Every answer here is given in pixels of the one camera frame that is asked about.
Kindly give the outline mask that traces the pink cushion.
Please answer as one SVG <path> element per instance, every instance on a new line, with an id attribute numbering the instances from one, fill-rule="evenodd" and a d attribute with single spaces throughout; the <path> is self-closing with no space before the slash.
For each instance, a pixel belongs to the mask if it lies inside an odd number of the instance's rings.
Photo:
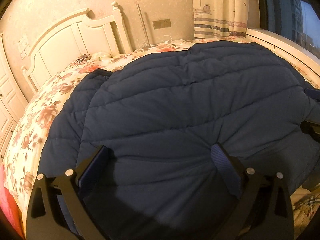
<path id="1" fill-rule="evenodd" d="M 4 186 L 5 172 L 4 165 L 1 164 L 1 210 L 12 225 L 14 230 L 22 239 L 25 239 L 23 226 L 21 224 L 21 212 L 9 190 Z"/>

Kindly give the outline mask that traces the striped nautical curtain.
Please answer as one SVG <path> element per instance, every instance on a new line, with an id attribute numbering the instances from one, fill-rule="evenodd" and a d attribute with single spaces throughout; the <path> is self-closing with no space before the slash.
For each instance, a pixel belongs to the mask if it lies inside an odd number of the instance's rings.
<path id="1" fill-rule="evenodd" d="M 193 0 L 194 37 L 244 37 L 249 0 Z"/>

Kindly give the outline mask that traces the white wardrobe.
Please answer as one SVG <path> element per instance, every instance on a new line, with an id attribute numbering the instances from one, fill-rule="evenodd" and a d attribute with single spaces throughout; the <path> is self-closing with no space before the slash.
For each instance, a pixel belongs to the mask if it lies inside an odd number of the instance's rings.
<path id="1" fill-rule="evenodd" d="M 1 162 L 5 156 L 9 141 L 15 127 L 23 116 L 28 104 L 20 90 L 4 50 L 3 34 L 1 33 L 0 47 L 0 91 L 1 91 Z"/>

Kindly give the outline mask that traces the window glass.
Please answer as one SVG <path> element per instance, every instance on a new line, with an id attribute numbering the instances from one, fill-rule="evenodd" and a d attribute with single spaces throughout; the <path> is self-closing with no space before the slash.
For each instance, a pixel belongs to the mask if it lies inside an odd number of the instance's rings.
<path id="1" fill-rule="evenodd" d="M 266 0 L 267 29 L 319 57 L 320 22 L 312 6 L 303 0 Z"/>

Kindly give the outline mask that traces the thin white floor lamp pole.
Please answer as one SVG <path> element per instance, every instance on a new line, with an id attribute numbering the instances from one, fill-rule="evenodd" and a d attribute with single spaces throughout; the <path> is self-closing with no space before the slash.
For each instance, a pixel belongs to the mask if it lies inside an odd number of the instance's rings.
<path id="1" fill-rule="evenodd" d="M 139 14 L 140 23 L 142 25 L 144 37 L 145 37 L 145 44 L 147 46 L 149 46 L 150 45 L 150 41 L 149 41 L 148 33 L 146 31 L 146 26 L 145 26 L 145 23 L 144 23 L 144 19 L 143 19 L 142 11 L 140 9 L 140 5 L 137 3 L 136 7 L 137 7 L 138 14 Z"/>

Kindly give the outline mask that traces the white wooden headboard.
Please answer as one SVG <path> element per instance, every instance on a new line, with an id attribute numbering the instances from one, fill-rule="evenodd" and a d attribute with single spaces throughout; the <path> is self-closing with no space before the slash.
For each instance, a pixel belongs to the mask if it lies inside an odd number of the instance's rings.
<path id="1" fill-rule="evenodd" d="M 88 16 L 89 9 L 67 15 L 45 31 L 31 48 L 30 66 L 23 75 L 35 94 L 55 73 L 84 54 L 104 52 L 110 57 L 132 52 L 121 8 L 112 2 L 112 14 L 99 20 Z"/>

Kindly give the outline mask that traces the white window sill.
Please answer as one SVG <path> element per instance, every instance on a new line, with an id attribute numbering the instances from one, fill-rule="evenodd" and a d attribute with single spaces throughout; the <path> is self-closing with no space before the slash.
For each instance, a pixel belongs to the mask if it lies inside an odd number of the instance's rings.
<path id="1" fill-rule="evenodd" d="M 259 28 L 247 28 L 246 37 L 265 47 L 270 47 L 273 51 L 289 54 L 319 76 L 319 58 L 288 38 Z"/>

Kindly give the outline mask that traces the cream yellow pillow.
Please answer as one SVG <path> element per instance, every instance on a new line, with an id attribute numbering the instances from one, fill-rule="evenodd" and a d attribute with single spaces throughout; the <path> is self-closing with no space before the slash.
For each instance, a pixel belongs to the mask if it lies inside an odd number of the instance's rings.
<path id="1" fill-rule="evenodd" d="M 98 52 L 91 55 L 92 60 L 103 61 L 112 58 L 112 55 L 106 52 Z"/>

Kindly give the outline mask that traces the wall socket plate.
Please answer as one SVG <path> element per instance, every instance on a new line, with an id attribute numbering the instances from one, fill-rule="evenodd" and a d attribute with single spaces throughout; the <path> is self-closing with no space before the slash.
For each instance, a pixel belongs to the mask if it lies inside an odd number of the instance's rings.
<path id="1" fill-rule="evenodd" d="M 171 20 L 170 19 L 163 19 L 153 21 L 153 28 L 156 29 L 163 29 L 163 28 L 170 28 L 171 27 Z"/>

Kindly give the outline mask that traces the dark patterned pillow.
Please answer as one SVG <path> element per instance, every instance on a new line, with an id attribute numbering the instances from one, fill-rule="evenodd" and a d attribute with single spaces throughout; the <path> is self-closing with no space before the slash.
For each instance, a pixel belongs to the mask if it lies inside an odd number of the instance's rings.
<path id="1" fill-rule="evenodd" d="M 91 59 L 91 55 L 90 54 L 82 54 L 73 63 L 80 63 L 80 62 L 87 61 L 87 60 L 90 60 L 90 59 Z"/>

